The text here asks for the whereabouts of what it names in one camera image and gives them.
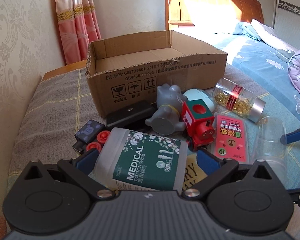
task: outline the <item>wardrobe door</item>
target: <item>wardrobe door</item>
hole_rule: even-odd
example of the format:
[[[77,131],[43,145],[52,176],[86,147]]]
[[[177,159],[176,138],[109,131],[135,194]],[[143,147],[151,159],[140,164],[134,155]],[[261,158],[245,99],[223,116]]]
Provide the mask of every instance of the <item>wardrobe door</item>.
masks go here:
[[[300,0],[278,0],[274,30],[278,37],[300,49]]]

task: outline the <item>gray rubber toy bear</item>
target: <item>gray rubber toy bear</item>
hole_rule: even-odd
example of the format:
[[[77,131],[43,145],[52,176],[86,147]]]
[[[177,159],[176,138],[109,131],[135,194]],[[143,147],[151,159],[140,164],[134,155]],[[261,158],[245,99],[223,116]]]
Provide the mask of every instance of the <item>gray rubber toy bear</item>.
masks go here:
[[[157,108],[158,110],[145,123],[162,135],[170,135],[175,131],[183,131],[186,128],[185,122],[180,122],[182,103],[187,97],[181,94],[177,85],[169,86],[163,84],[157,87]]]

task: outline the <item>black box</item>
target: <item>black box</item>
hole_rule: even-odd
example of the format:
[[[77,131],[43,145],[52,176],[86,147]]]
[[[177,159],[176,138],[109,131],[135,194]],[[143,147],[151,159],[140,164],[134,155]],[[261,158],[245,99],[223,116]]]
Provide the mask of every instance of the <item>black box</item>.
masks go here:
[[[147,101],[142,100],[108,114],[106,117],[106,129],[112,130],[114,127],[119,127],[137,131],[149,130],[145,120],[150,118],[154,112],[154,107]]]

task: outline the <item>pink package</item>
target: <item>pink package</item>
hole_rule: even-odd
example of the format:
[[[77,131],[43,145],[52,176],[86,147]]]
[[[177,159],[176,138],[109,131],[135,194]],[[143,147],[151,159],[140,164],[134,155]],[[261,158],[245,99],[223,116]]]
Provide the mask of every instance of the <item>pink package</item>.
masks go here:
[[[231,158],[239,163],[249,163],[244,120],[217,114],[215,129],[216,138],[211,153],[220,159]]]

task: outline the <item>white pillow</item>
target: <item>white pillow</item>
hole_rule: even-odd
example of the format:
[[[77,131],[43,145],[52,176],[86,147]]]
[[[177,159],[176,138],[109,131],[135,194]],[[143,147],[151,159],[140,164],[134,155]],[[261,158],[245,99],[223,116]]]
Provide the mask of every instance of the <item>white pillow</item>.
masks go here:
[[[209,33],[232,33],[239,22],[230,5],[217,5],[185,0],[194,26]]]
[[[274,33],[274,29],[268,26],[263,25],[262,23],[258,22],[257,20],[253,19],[251,21],[252,27],[256,30],[260,38],[263,40],[264,43],[268,44],[274,49],[283,49],[287,52],[296,52],[298,51],[297,48],[293,47],[292,45],[286,43],[285,41],[279,39],[276,34]]]

